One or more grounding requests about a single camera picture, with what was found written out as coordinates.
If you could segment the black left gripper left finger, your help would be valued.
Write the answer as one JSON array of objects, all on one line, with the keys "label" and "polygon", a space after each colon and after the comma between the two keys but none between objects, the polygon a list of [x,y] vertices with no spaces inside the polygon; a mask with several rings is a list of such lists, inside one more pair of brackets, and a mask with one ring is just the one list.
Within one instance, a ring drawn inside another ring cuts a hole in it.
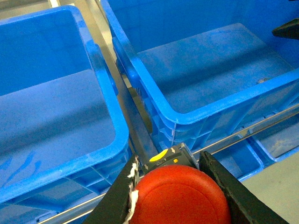
[{"label": "black left gripper left finger", "polygon": [[135,188],[140,181],[139,167],[139,157],[133,154],[103,199],[85,219],[85,224],[129,223],[138,200]]}]

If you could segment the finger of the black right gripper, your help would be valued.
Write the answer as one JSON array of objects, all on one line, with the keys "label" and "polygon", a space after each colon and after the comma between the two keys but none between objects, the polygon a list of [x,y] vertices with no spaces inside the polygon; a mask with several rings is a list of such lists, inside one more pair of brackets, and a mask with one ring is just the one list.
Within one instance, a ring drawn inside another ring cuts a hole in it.
[{"label": "finger of the black right gripper", "polygon": [[283,24],[280,27],[272,30],[272,34],[276,37],[287,39],[299,39],[299,19],[293,19],[290,22]]}]

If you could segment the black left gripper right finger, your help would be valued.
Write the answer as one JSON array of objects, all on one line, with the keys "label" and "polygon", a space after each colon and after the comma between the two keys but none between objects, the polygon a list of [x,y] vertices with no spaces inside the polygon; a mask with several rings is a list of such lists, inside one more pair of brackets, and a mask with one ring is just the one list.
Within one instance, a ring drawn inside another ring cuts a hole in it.
[{"label": "black left gripper right finger", "polygon": [[199,169],[211,177],[224,193],[233,224],[287,223],[252,194],[209,152],[200,152]]}]

